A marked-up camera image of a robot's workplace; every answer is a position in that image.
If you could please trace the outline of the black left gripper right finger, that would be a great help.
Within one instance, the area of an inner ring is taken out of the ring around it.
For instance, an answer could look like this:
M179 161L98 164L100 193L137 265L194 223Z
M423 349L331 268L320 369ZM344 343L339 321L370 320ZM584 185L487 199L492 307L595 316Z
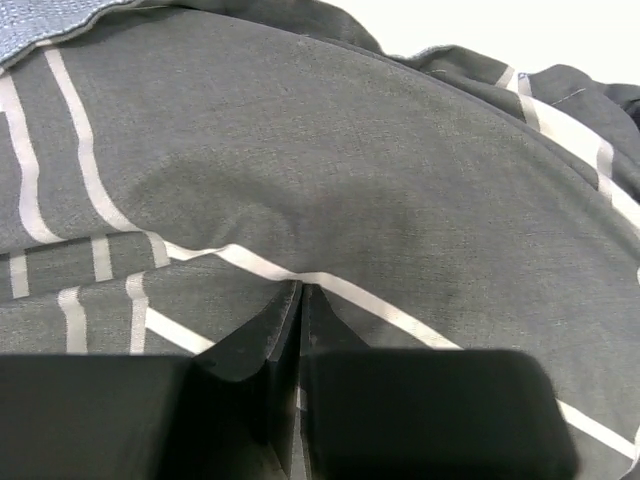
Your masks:
M301 384L317 479L573 479L552 382L504 349L371 347L304 289Z

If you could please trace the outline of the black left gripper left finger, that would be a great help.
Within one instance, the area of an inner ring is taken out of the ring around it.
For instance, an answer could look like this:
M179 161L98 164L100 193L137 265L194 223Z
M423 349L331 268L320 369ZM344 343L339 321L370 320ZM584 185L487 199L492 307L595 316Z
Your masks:
M193 357L5 355L5 479L284 479L303 287Z

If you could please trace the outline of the blue-grey pillowcase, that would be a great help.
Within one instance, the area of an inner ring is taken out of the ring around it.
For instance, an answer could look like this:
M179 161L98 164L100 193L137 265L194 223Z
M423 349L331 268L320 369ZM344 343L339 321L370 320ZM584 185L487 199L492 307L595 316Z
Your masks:
M1 349L204 351L284 280L369 345L514 347L639 472L639 89L318 1L1 5Z

